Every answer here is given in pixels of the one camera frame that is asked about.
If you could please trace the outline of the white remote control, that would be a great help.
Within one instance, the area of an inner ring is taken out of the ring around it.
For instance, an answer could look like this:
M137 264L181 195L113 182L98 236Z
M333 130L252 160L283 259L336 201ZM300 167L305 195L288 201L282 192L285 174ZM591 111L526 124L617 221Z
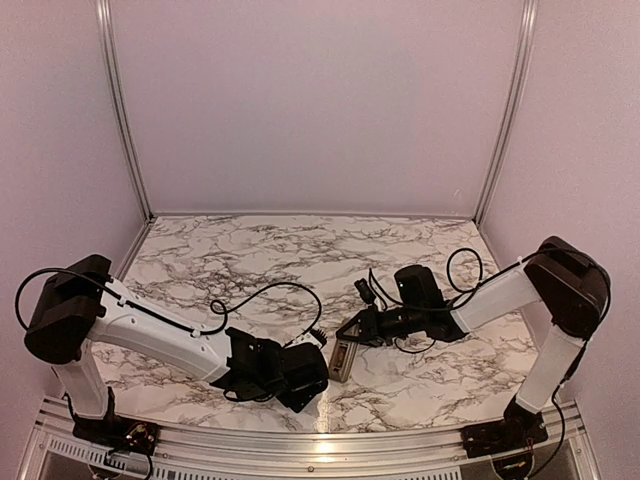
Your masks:
M348 381L357 349L357 343L341 339L336 340L328 366L330 380L339 383Z

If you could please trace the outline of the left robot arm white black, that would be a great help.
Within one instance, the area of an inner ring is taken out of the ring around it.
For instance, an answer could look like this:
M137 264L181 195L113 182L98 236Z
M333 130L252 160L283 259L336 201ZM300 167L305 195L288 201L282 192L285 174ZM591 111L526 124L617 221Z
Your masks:
M111 276L110 267L109 259L94 254L66 268L37 270L22 281L14 298L19 308L27 285L44 277L31 318L16 317L25 332L24 345L54 369L72 412L102 443L119 444L127 430L96 366L94 343L172 365L235 403L275 399L299 413L327 389L321 343L309 330L280 344L226 323L196 326L132 293Z

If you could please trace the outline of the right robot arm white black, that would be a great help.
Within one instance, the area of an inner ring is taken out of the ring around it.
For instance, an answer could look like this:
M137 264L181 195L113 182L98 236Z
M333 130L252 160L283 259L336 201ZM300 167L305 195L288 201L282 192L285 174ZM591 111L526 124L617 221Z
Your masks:
M378 347L423 332L452 343L514 312L543 313L550 322L537 358L504 411L495 438L515 448L534 431L534 420L575 371L612 300L609 273L591 256L557 236L533 253L446 299L434 273L413 264L394 275L398 298L383 305L375 279L358 282L367 306L336 332L342 341Z

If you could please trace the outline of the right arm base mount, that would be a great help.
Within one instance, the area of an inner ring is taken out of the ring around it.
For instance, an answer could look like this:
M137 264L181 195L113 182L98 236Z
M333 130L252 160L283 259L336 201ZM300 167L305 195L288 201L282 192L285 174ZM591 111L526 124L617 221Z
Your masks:
M468 458L496 455L545 442L549 436L541 416L526 427L514 419L473 424L461 429L463 448Z

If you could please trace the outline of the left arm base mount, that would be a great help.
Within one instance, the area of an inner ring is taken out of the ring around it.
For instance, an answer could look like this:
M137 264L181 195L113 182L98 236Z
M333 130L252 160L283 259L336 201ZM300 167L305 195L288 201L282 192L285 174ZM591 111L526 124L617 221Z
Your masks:
M124 417L113 421L80 419L75 422L73 435L111 450L152 455L159 430L156 423Z

